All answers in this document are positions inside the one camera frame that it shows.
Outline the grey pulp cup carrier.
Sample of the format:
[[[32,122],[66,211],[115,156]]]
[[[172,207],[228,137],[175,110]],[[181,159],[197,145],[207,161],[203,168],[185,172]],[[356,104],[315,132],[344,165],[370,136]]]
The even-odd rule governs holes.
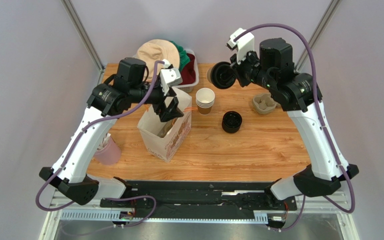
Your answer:
[[[158,132],[157,136],[159,138],[164,138],[172,129],[174,125],[174,120],[168,121],[165,123],[165,125],[161,128],[161,130]]]

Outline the white paper bag orange handles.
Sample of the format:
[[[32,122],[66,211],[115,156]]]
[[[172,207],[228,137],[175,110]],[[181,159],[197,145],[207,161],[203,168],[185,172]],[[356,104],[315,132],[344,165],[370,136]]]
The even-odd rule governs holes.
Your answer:
[[[193,99],[183,90],[176,87],[173,90],[179,101],[178,108],[183,112],[182,117],[161,122],[150,105],[137,124],[147,151],[166,163],[174,157],[192,128]]]

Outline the single brown paper cup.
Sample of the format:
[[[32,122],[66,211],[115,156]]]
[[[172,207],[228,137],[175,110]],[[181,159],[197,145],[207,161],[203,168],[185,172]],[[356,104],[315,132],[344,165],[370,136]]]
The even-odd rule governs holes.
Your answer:
[[[212,81],[212,70],[213,70],[213,67],[211,66],[207,72],[206,72],[206,79],[212,84],[213,81]]]

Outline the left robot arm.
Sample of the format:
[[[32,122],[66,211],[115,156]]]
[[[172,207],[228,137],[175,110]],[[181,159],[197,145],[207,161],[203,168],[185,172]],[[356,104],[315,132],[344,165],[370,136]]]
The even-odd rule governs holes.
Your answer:
[[[65,151],[39,176],[46,186],[53,186],[70,204],[86,205],[93,199],[120,198],[126,183],[118,177],[93,179],[87,175],[89,164],[118,119],[134,113],[142,105],[151,105],[160,122],[181,118],[174,87],[181,74],[169,60],[154,62],[154,67],[138,58],[127,57],[91,92],[83,118]]]

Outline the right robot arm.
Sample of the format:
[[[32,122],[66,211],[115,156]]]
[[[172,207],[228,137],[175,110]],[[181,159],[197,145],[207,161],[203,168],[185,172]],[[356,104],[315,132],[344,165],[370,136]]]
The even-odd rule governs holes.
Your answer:
[[[295,124],[311,163],[302,171],[273,182],[267,189],[273,202],[304,195],[321,197],[333,194],[342,181],[359,173],[355,164],[340,156],[334,140],[328,138],[330,128],[325,122],[322,94],[313,90],[310,74],[295,71],[293,48],[282,38],[264,40],[259,52],[254,39],[228,42],[237,50],[231,68],[242,87],[256,84],[267,89]]]

